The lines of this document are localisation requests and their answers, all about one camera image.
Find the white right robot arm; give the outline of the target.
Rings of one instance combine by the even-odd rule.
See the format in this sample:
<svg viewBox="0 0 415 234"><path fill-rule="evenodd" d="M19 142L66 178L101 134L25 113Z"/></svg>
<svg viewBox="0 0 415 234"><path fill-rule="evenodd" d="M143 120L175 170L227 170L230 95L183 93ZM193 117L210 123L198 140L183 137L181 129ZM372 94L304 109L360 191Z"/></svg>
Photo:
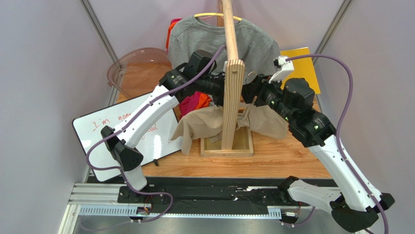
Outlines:
<svg viewBox="0 0 415 234"><path fill-rule="evenodd" d="M315 92L303 78L270 82L259 74L242 87L245 103L267 106L288 124L288 130L324 165L338 191L324 189L290 176L278 186L281 202L300 202L329 213L344 230L366 230L395 202L362 174L343 145L329 118L313 108Z"/></svg>

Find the beige t shirt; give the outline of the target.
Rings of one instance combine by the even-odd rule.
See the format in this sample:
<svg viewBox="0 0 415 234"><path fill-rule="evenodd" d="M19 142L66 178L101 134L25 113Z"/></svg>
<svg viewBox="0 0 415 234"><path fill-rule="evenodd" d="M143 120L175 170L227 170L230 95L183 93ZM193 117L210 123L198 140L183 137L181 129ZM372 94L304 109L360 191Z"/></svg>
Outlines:
<svg viewBox="0 0 415 234"><path fill-rule="evenodd" d="M237 115L235 129L247 127L249 130L266 137L285 138L288 124L268 106L244 104L242 113ZM183 138L181 151L188 155L192 141L200 138L212 138L218 141L222 138L223 111L222 107L209 106L194 110L182 117L171 136L171 141Z"/></svg>

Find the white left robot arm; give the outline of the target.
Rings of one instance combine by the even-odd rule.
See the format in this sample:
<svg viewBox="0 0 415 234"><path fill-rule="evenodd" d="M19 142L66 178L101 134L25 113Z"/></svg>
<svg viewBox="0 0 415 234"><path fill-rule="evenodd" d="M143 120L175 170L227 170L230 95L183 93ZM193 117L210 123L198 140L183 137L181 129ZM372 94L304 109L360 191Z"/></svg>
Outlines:
<svg viewBox="0 0 415 234"><path fill-rule="evenodd" d="M196 91L223 96L224 80L211 76L222 50L221 46L214 54L203 50L193 52L188 62L164 74L150 97L131 116L114 127L106 125L100 131L99 144L105 144L117 163L115 168L131 190L139 192L147 185L142 171L144 156L136 148L146 131Z"/></svg>

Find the orange plastic hanger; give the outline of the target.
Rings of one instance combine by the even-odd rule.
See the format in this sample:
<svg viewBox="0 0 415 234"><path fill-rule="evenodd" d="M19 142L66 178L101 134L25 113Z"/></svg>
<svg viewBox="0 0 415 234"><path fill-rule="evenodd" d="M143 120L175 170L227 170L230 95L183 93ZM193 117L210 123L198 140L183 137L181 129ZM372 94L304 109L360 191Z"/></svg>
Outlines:
<svg viewBox="0 0 415 234"><path fill-rule="evenodd" d="M254 79L256 77L257 73L255 71L251 71L248 73L247 77L245 78L245 82L247 82L248 79ZM240 103L239 103L239 109L238 113L242 113L246 109L247 104L245 103L243 96L240 97Z"/></svg>

